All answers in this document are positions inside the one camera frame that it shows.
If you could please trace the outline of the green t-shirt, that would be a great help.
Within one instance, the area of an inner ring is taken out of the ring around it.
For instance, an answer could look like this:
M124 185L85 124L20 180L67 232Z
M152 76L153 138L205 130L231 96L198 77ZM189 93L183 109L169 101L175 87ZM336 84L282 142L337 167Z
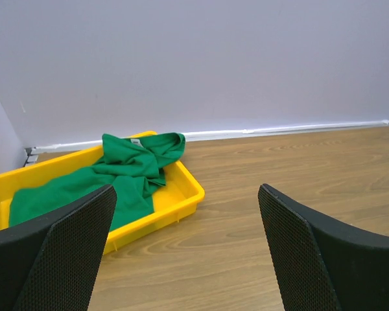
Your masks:
M166 185L164 168L181 158L181 133L137 139L102 136L103 155L94 164L54 178L40 187L18 190L10 204L9 224L21 224L63 207L104 185L111 185L117 201L111 230L154 212L152 195Z

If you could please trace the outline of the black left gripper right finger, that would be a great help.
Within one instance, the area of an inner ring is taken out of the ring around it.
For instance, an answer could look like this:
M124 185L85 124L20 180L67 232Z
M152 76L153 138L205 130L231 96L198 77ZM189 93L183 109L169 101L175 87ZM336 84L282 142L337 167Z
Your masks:
M389 236L263 184L259 208L285 310L389 310Z

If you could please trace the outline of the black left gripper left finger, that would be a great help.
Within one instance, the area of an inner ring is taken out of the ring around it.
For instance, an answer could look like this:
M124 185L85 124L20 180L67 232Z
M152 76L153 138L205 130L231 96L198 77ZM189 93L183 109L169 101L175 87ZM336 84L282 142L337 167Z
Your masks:
M0 310L87 310L116 201L105 185L0 230Z

